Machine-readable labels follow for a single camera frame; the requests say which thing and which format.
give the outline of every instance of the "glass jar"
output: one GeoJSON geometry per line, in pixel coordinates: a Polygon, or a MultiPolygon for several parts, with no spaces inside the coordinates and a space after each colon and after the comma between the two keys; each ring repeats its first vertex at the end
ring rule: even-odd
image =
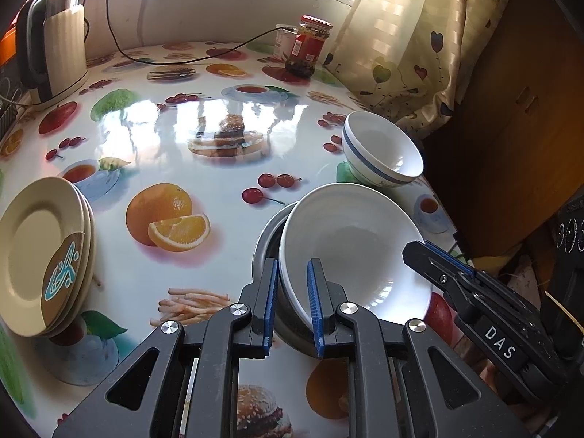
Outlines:
{"type": "Polygon", "coordinates": [[[311,77],[320,51],[331,35],[331,29],[332,25],[328,21],[302,16],[294,47],[286,61],[286,70],[297,77],[311,77]]]}

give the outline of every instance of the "power cord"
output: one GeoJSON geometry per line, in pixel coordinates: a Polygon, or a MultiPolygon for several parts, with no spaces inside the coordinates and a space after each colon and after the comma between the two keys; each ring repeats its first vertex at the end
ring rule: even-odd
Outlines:
{"type": "MultiPolygon", "coordinates": [[[[83,3],[82,3],[84,11],[85,11],[85,2],[86,1],[87,0],[83,0],[83,3]]],[[[89,36],[89,30],[91,29],[91,25],[89,24],[89,21],[85,16],[83,17],[83,22],[87,25],[87,32],[85,33],[85,36],[83,37],[83,41],[87,41],[87,38],[89,36]]]]}
{"type": "Polygon", "coordinates": [[[139,62],[141,64],[149,64],[151,66],[177,66],[177,65],[184,65],[184,64],[190,64],[192,62],[198,62],[198,61],[206,61],[208,59],[215,59],[218,57],[221,57],[225,54],[228,54],[232,51],[235,51],[236,49],[239,49],[241,46],[245,46],[246,44],[249,44],[252,41],[255,41],[258,38],[261,38],[262,36],[265,36],[268,33],[271,33],[272,31],[277,31],[277,30],[281,30],[281,29],[285,29],[285,30],[289,30],[289,31],[294,31],[294,28],[291,27],[287,27],[287,28],[273,28],[271,30],[265,31],[259,35],[257,35],[254,38],[251,38],[237,46],[235,46],[234,48],[228,49],[225,52],[222,52],[221,54],[217,54],[216,56],[207,56],[205,58],[197,58],[197,59],[191,59],[189,61],[180,61],[180,62],[150,62],[150,61],[145,61],[145,60],[139,60],[139,59],[134,59],[133,57],[127,55],[124,51],[122,51],[122,48],[120,47],[120,45],[118,44],[118,39],[116,38],[116,35],[113,32],[112,29],[112,23],[110,22],[110,16],[109,16],[109,0],[106,0],[106,19],[107,19],[107,26],[109,27],[110,33],[112,34],[112,38],[113,38],[113,42],[116,44],[116,48],[118,49],[118,52],[120,54],[122,54],[122,56],[124,56],[126,59],[129,59],[133,62],[139,62]]]}
{"type": "MultiPolygon", "coordinates": [[[[10,79],[8,77],[2,77],[2,79],[0,79],[0,87],[2,87],[2,82],[4,82],[4,81],[6,81],[8,84],[8,89],[6,91],[6,95],[8,95],[10,93],[10,79]]],[[[20,87],[16,88],[16,90],[14,91],[14,93],[12,95],[12,99],[8,99],[0,93],[0,108],[2,107],[2,103],[1,103],[2,100],[4,102],[9,103],[6,110],[8,110],[8,108],[10,108],[11,105],[16,105],[18,107],[31,107],[31,105],[21,104],[20,102],[16,102],[16,99],[18,99],[20,97],[21,93],[22,93],[22,90],[20,89],[20,87]]]]}

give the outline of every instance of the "red jar lid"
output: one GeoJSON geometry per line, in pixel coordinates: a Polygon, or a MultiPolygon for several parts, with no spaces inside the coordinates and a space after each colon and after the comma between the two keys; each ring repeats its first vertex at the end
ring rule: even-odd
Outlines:
{"type": "Polygon", "coordinates": [[[315,18],[314,16],[309,16],[307,14],[305,14],[304,16],[302,16],[300,18],[300,21],[302,21],[303,23],[308,23],[308,24],[314,24],[316,26],[321,26],[323,28],[332,28],[331,23],[329,23],[328,21],[319,20],[318,18],[315,18]]]}

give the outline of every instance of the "blue stripe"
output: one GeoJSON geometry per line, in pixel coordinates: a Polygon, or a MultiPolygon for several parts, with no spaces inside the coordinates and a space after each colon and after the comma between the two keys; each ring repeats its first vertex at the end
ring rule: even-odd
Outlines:
{"type": "Polygon", "coordinates": [[[367,161],[365,158],[363,158],[363,155],[361,155],[361,153],[359,153],[357,151],[357,149],[355,148],[354,144],[352,144],[351,143],[351,140],[349,140],[349,137],[347,136],[347,132],[345,131],[345,128],[344,127],[343,127],[343,134],[345,135],[345,140],[347,141],[347,144],[349,146],[349,149],[353,152],[353,155],[355,155],[357,158],[359,158],[359,160],[361,161],[361,163],[363,163],[363,165],[365,165],[371,171],[373,171],[377,176],[380,176],[381,178],[386,179],[388,181],[391,181],[391,182],[393,182],[395,184],[408,184],[410,182],[410,181],[401,181],[399,179],[392,178],[391,176],[385,174],[383,171],[378,170],[375,166],[373,166],[372,164],[370,164],[369,161],[367,161]]]}

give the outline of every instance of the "printed cherry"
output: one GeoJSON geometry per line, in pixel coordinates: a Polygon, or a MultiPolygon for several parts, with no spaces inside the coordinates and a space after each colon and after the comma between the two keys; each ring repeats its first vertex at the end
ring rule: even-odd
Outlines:
{"type": "Polygon", "coordinates": [[[274,187],[276,185],[276,178],[269,173],[264,173],[258,178],[258,184],[264,188],[274,187]]]}
{"type": "Polygon", "coordinates": [[[71,141],[69,141],[69,146],[77,146],[85,139],[86,138],[81,138],[81,137],[71,138],[71,141]]]}
{"type": "Polygon", "coordinates": [[[343,114],[334,114],[333,112],[327,112],[322,116],[322,118],[324,118],[328,122],[342,124],[345,122],[347,116],[343,114]]]}
{"type": "Polygon", "coordinates": [[[338,147],[338,146],[336,146],[336,145],[334,145],[334,144],[332,144],[332,143],[325,143],[324,145],[322,145],[322,147],[323,147],[323,148],[324,148],[326,151],[329,151],[329,152],[331,152],[331,153],[338,152],[338,150],[339,150],[339,147],[338,147]]]}
{"type": "Polygon", "coordinates": [[[169,97],[168,99],[165,100],[165,102],[167,104],[170,105],[177,105],[177,104],[183,104],[185,102],[196,102],[199,99],[209,99],[209,97],[199,97],[201,94],[197,93],[197,94],[177,94],[173,97],[169,97]]]}
{"type": "Polygon", "coordinates": [[[47,161],[51,161],[53,158],[55,158],[55,156],[58,156],[59,158],[63,159],[63,157],[61,155],[58,155],[57,153],[58,153],[57,150],[53,149],[45,155],[45,159],[47,161]]]}
{"type": "Polygon", "coordinates": [[[272,199],[271,197],[264,196],[264,193],[262,193],[262,190],[260,190],[256,187],[251,187],[251,188],[246,189],[243,193],[241,193],[241,199],[243,199],[244,202],[246,202],[248,204],[257,204],[262,199],[268,199],[270,201],[274,201],[275,203],[285,205],[285,203],[283,203],[282,201],[278,201],[278,200],[272,199]]]}
{"type": "Polygon", "coordinates": [[[94,82],[93,84],[91,84],[89,86],[90,89],[100,89],[101,87],[105,87],[109,84],[111,84],[113,82],[113,80],[111,78],[107,79],[107,80],[98,80],[97,82],[94,82]]]}
{"type": "Polygon", "coordinates": [[[289,174],[281,174],[276,178],[278,185],[285,188],[292,187],[296,181],[302,181],[302,178],[295,178],[289,174]]]}
{"type": "Polygon", "coordinates": [[[81,137],[75,137],[75,138],[65,138],[63,141],[61,141],[59,143],[59,148],[60,149],[65,149],[67,146],[77,146],[78,144],[80,144],[83,140],[86,140],[86,138],[81,138],[81,137]]]}

